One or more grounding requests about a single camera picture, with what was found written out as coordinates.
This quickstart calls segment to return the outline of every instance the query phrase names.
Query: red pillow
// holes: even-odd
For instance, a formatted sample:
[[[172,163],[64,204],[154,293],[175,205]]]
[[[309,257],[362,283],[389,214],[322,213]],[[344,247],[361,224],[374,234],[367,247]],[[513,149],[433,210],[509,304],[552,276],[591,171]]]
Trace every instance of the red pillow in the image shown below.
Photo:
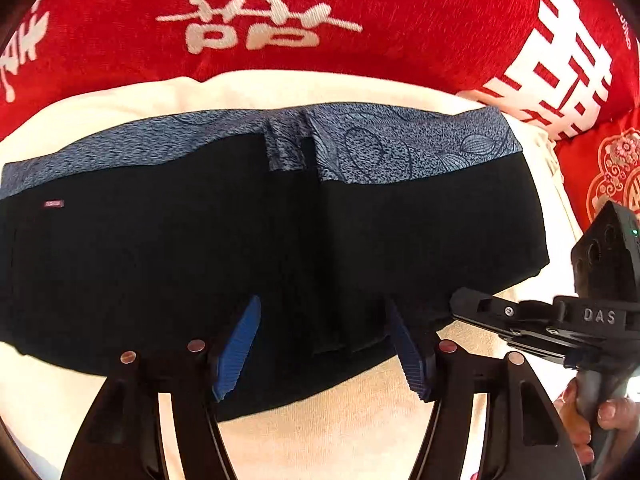
[[[640,219],[640,108],[558,142],[556,154],[580,227],[586,229],[607,200],[628,207]]]
[[[0,57],[0,139],[68,96],[250,68],[461,92],[553,138],[640,93],[611,0],[39,0]]]

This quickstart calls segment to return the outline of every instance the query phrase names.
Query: silver screw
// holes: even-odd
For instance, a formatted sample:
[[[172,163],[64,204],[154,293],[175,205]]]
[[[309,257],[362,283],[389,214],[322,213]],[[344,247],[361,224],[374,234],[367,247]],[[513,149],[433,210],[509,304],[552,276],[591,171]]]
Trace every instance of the silver screw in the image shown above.
[[[445,354],[453,354],[453,352],[458,349],[458,345],[456,345],[451,339],[443,339],[440,341],[438,348]]]
[[[187,350],[189,352],[202,352],[204,350],[205,344],[204,341],[202,339],[194,339],[192,341],[189,341],[189,344],[187,345]]]
[[[136,360],[136,353],[129,350],[120,356],[120,362],[124,365],[130,365]]]
[[[524,355],[519,352],[511,352],[509,354],[509,361],[516,366],[520,366],[524,364]]]

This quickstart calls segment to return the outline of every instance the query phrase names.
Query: black garment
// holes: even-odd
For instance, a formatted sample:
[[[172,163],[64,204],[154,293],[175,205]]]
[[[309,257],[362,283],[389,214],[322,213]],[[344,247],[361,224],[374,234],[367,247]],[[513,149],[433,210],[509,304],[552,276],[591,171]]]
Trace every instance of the black garment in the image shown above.
[[[51,200],[64,207],[43,207]],[[57,365],[107,374],[125,350],[209,338],[260,296],[262,323],[221,420],[392,356],[385,296],[441,328],[459,286],[491,294],[548,263],[521,153],[360,185],[320,182],[312,164],[270,173],[264,137],[245,135],[47,182],[1,201],[0,218],[0,336]]]

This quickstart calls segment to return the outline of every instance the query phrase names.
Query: cream fabric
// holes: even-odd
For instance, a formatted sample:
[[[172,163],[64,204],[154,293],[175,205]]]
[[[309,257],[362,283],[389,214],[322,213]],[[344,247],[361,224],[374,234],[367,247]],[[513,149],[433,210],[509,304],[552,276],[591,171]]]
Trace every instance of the cream fabric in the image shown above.
[[[92,92],[53,104],[0,142],[0,164],[53,153],[70,142],[128,121],[213,108],[282,108],[360,101],[447,114],[481,107],[417,86],[314,72],[243,71],[199,83],[188,78]],[[550,264],[539,276],[503,293],[511,300],[550,301],[573,293],[569,254],[580,229],[562,187],[546,132],[509,116],[540,196]],[[452,197],[464,209],[465,197]],[[467,350],[502,357],[506,346],[489,332],[454,323],[441,334]],[[553,397],[572,373],[529,361]],[[78,374],[21,356],[0,344],[0,415],[43,480],[57,480],[75,434],[104,378]],[[172,479],[182,477],[161,398],[163,435]],[[463,479],[478,468],[482,408],[478,399]],[[223,423],[221,432],[238,477],[260,480],[405,479],[413,466],[430,406],[409,391],[396,358],[335,388],[270,412]]]

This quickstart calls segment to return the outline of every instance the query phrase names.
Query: red blanket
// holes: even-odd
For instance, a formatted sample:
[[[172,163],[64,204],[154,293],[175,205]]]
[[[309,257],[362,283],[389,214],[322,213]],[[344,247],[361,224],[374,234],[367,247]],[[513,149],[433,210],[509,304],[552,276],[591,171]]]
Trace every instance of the red blanket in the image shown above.
[[[461,92],[554,138],[639,97],[610,0],[39,0],[0,57],[0,139],[75,94],[251,68]]]

